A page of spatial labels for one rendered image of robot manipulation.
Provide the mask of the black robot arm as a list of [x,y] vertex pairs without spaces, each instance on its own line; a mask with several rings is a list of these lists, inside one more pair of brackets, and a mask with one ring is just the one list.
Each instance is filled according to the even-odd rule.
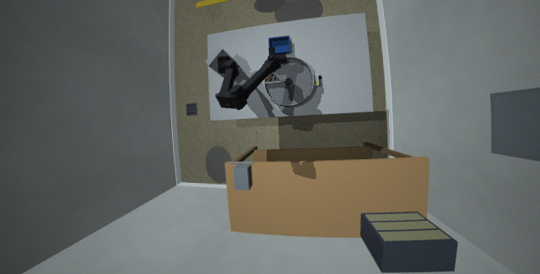
[[274,47],[268,48],[268,50],[268,59],[265,61],[262,67],[243,85],[236,84],[234,87],[234,78],[239,75],[235,60],[230,60],[228,56],[218,56],[219,73],[225,73],[221,90],[218,94],[215,95],[221,108],[230,108],[237,110],[243,109],[243,107],[247,104],[247,99],[249,95],[253,92],[253,90],[269,74],[271,74],[277,69],[276,66],[287,62],[286,54],[275,55]]

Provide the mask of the blue crate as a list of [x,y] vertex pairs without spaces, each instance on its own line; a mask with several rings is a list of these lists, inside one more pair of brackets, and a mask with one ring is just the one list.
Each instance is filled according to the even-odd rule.
[[268,44],[269,48],[275,48],[275,55],[290,54],[289,35],[268,38]]

